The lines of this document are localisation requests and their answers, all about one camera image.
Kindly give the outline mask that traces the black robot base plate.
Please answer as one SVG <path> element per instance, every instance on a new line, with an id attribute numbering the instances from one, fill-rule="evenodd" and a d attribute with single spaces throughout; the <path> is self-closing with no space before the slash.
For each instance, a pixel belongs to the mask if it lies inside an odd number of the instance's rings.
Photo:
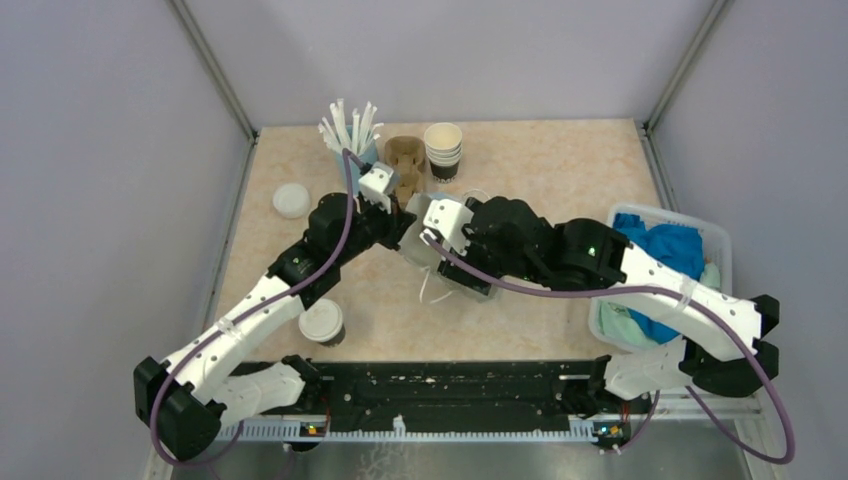
<path id="1" fill-rule="evenodd" d="M 401 417 L 412 433 L 564 431 L 574 417 L 644 414 L 649 399 L 625 401 L 593 379 L 592 360 L 497 362 L 319 362 L 307 367 L 291 406 L 262 416 L 328 418 L 330 430 L 378 432 Z"/>

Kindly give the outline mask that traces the white plastic cup lid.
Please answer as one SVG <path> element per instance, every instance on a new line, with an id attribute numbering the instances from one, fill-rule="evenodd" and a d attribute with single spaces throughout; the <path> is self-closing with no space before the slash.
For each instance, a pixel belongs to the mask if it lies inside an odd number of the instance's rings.
<path id="1" fill-rule="evenodd" d="M 343 312 L 333 300 L 320 299 L 298 319 L 301 334 L 310 341 L 320 343 L 332 338 L 344 326 Z"/>

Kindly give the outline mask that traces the blue and white paper bag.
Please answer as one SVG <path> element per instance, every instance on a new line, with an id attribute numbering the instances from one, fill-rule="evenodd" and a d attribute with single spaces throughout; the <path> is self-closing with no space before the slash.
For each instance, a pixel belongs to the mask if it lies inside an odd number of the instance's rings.
<path id="1" fill-rule="evenodd" d="M 418 294 L 419 302 L 425 305 L 432 305 L 442 302 L 451 296 L 458 297 L 460 295 L 473 299 L 478 303 L 488 302 L 493 299 L 493 296 L 497 293 L 497 289 L 490 290 L 488 293 L 480 293 L 444 277 L 438 272 L 442 257 L 421 239 L 421 234 L 426 230 L 425 220 L 431 204 L 442 200 L 458 202 L 459 198 L 443 192 L 414 193 L 404 209 L 406 213 L 414 214 L 416 219 L 402 236 L 399 242 L 399 253 L 407 262 L 414 265 L 424 274 Z M 435 285 L 436 282 L 444 285 L 445 292 L 441 296 L 427 294 L 427 287 Z"/>

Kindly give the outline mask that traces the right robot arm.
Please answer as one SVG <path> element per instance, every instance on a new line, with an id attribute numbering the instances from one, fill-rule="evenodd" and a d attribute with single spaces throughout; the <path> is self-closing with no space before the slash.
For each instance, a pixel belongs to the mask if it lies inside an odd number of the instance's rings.
<path id="1" fill-rule="evenodd" d="M 428 208 L 421 238 L 441 255 L 443 274 L 471 288 L 608 297 L 674 330 L 667 343 L 598 360 L 586 397 L 600 412 L 666 388 L 731 398 L 774 388 L 779 351 L 765 337 L 779 320 L 775 298 L 744 300 L 706 287 L 601 222 L 554 225 L 526 202 L 500 196 L 441 199 Z"/>

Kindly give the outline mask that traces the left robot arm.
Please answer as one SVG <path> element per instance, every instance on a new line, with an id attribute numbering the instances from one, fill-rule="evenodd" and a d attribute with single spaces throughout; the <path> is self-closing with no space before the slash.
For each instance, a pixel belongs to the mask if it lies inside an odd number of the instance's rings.
<path id="1" fill-rule="evenodd" d="M 133 372 L 135 408 L 157 453 L 172 465 L 203 466 L 201 454 L 225 427 L 275 409 L 310 414 L 324 406 L 321 375 L 299 355 L 237 371 L 267 337 L 313 310 L 347 263 L 375 245 L 401 250 L 428 206 L 420 194 L 405 206 L 394 196 L 325 195 L 303 237 L 228 313 L 164 360 L 142 360 Z"/>

